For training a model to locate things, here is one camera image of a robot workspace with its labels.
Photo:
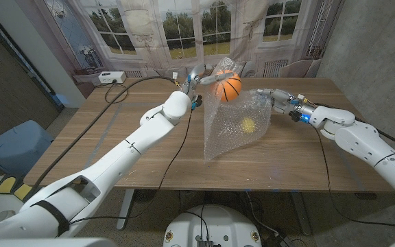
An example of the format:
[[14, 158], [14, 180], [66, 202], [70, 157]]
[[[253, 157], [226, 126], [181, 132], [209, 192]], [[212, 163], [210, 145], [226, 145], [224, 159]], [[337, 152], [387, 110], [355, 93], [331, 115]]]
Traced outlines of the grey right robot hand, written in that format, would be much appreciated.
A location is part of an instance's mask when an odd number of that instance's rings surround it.
[[280, 89], [257, 89], [257, 93], [269, 96], [272, 108], [285, 115], [289, 115], [294, 122], [309, 123], [315, 107], [303, 99], [293, 96]]

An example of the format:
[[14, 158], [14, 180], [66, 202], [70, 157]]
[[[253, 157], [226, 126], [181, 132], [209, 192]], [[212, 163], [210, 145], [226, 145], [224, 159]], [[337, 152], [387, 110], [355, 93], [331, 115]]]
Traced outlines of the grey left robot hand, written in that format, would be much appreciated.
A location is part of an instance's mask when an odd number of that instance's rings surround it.
[[225, 72], [222, 74], [210, 76], [204, 75], [206, 72], [211, 72], [212, 70], [213, 67], [210, 64], [199, 64], [195, 66], [182, 84], [182, 92], [185, 93], [190, 99], [193, 99], [197, 85], [211, 85], [216, 82], [228, 79], [234, 75], [233, 72]]

